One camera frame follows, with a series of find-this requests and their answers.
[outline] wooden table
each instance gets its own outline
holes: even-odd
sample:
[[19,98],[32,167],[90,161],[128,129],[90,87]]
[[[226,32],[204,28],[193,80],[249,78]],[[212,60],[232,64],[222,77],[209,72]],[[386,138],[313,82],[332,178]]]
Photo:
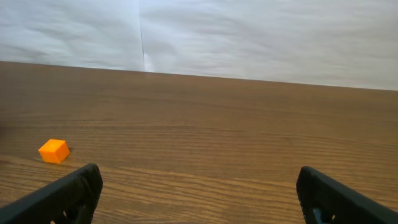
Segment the wooden table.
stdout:
[[304,223],[302,166],[398,211],[398,92],[1,62],[0,205],[89,162],[93,223]]

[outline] wrinkled white paper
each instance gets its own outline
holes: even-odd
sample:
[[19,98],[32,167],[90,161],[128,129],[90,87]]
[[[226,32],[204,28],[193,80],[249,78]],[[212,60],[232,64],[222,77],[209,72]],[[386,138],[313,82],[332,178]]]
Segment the wrinkled white paper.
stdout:
[[138,0],[2,0],[0,60],[143,70]]
[[141,0],[145,70],[398,90],[396,0]]

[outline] white wall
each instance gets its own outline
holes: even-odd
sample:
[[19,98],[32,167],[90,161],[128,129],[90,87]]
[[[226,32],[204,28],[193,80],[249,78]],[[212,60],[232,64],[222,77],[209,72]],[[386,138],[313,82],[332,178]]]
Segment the white wall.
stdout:
[[397,12],[395,0],[7,0],[0,60],[398,90]]

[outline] brown wooden surface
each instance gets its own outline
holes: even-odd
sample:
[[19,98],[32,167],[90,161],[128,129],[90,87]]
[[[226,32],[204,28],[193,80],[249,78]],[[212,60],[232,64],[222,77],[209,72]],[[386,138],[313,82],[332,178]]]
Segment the brown wooden surface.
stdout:
[[89,162],[93,223],[304,223],[302,166],[398,211],[398,92],[1,62],[0,206]]

